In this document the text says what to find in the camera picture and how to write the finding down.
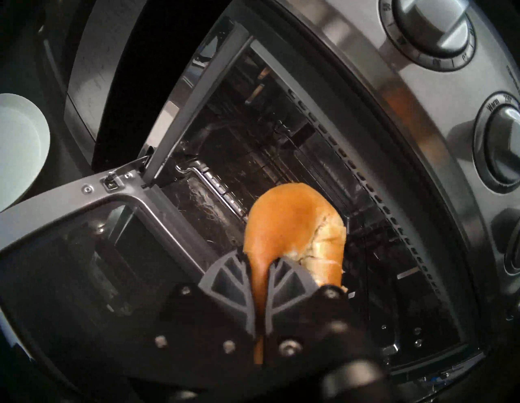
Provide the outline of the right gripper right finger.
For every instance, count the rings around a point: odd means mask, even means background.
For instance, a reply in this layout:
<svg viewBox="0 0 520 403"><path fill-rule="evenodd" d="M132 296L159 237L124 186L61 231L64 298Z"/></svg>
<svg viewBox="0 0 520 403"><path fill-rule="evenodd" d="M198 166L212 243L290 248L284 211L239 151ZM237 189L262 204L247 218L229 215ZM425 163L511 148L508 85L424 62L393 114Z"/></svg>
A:
<svg viewBox="0 0 520 403"><path fill-rule="evenodd" d="M264 319L264 366L306 352L333 334L353 331L384 364L371 337L366 310L358 293L318 286L310 272L288 258L276 259L269 268Z"/></svg>

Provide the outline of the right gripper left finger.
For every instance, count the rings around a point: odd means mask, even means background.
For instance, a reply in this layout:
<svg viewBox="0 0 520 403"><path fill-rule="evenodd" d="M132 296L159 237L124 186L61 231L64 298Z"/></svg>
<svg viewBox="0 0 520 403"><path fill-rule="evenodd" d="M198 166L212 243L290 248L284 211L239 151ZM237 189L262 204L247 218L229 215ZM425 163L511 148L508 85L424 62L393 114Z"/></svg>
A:
<svg viewBox="0 0 520 403"><path fill-rule="evenodd" d="M142 334L122 346L125 376L212 389L255 370L254 303L242 250L215 261L198 284L176 285Z"/></svg>

